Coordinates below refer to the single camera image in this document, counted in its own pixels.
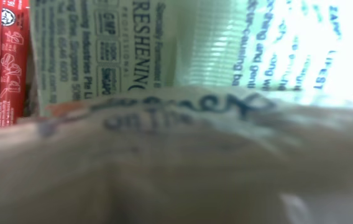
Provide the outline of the orange Kleenex tissue pack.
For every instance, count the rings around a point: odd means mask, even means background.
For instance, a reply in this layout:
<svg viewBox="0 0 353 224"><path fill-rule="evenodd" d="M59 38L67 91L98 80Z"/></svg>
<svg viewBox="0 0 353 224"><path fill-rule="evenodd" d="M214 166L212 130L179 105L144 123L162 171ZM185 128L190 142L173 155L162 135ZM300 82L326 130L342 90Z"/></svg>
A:
<svg viewBox="0 0 353 224"><path fill-rule="evenodd" d="M0 223L353 223L353 101L168 88L0 129Z"/></svg>

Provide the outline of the teal wet wipes pack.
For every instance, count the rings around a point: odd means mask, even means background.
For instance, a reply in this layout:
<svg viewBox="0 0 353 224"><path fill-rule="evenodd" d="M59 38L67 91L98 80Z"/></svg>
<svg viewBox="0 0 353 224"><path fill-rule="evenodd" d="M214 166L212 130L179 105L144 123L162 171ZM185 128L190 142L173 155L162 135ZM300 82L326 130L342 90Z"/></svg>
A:
<svg viewBox="0 0 353 224"><path fill-rule="evenodd" d="M40 113L171 86L353 97L353 1L34 0Z"/></svg>

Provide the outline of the red stick sachet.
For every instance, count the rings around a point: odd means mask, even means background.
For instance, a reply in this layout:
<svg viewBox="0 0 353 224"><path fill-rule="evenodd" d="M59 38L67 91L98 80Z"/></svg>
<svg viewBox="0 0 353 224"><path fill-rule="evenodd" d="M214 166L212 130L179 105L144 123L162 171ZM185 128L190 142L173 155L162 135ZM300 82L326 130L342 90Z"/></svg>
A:
<svg viewBox="0 0 353 224"><path fill-rule="evenodd" d="M24 114L29 23L28 0L0 0L0 127Z"/></svg>

